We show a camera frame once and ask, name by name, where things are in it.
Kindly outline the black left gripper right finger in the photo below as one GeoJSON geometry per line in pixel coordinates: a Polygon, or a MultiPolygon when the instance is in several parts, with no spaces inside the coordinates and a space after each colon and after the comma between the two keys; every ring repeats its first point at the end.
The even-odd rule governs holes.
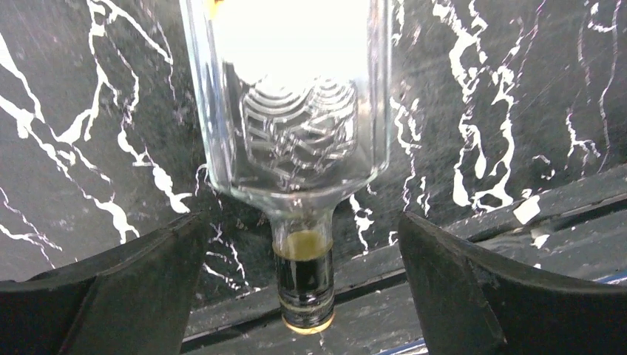
{"type": "Polygon", "coordinates": [[[519,263],[412,213],[399,249],[431,354],[624,354],[626,288],[519,263]]]}

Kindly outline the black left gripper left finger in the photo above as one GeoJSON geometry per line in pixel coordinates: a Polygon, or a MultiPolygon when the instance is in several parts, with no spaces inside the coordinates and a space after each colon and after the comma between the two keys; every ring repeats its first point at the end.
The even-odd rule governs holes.
{"type": "Polygon", "coordinates": [[[85,260],[1,283],[3,354],[178,354],[208,246],[187,214],[85,260]]]}

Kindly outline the clear square liquor bottle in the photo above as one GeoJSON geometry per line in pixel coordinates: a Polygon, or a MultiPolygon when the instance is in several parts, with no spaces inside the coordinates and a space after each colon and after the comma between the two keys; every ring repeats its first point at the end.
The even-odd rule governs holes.
{"type": "Polygon", "coordinates": [[[390,161],[390,1],[180,3],[211,186],[272,230],[284,324],[334,318],[332,217],[390,161]]]}

